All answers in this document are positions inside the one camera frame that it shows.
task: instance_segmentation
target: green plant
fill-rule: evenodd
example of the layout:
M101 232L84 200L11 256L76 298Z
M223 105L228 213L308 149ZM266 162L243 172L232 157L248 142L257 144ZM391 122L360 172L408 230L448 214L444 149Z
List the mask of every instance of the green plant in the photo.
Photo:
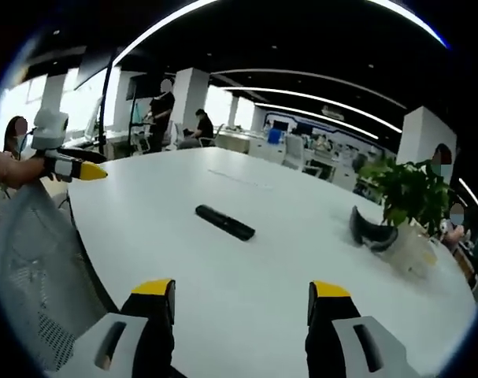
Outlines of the green plant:
M415 219L434 235L449 205L449 186L431 169L431 161L395 164L392 159L366 165L359 176L378 185L384 197L384 223L399 226Z

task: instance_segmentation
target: plant pot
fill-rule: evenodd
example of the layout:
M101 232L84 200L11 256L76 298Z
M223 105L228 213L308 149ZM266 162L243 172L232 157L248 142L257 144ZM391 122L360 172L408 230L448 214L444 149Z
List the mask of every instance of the plant pot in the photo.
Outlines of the plant pot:
M398 226L398 238L389 247L384 259L401 273L426 278L437 258L424 229L403 222Z

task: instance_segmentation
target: blue container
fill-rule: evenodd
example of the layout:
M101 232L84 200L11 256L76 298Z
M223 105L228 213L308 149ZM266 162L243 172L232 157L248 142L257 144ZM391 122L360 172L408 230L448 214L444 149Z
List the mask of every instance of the blue container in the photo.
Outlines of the blue container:
M268 142L270 144L279 144L281 133L282 131L278 128L270 129Z

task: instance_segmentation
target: window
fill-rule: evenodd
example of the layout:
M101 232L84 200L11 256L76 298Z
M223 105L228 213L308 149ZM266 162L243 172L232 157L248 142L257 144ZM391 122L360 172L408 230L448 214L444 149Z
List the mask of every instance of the window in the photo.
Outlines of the window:
M237 105L237 114L235 115L235 124L239 125L243 130L250 130L253 126L254 103L245 99L239 98Z
M106 71L103 70L89 79L85 84L74 91L74 85L78 76L78 69L70 69L65 76L64 90L60 101L60 111L69 115L68 132L84 130L93 112L97 101L102 96L102 88L106 79ZM114 106L120 82L120 69L113 68L109 78L109 86L106 95L106 112L104 113L104 127L114 123Z
M41 108L47 75L28 80L7 91L0 106L0 150L4 148L4 134L11 118L22 116L28 130L34 128L34 118Z
M232 108L232 94L219 87L209 86L204 110L214 125L228 124Z

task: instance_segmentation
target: black remote control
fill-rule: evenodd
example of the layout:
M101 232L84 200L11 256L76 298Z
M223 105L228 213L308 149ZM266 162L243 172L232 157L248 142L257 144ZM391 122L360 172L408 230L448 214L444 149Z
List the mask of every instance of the black remote control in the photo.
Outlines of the black remote control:
M238 220L220 213L207 205L197 206L195 212L202 219L214 224L216 227L226 231L228 234L235 236L243 242L251 239L255 233L253 228L246 226L244 223L240 223Z

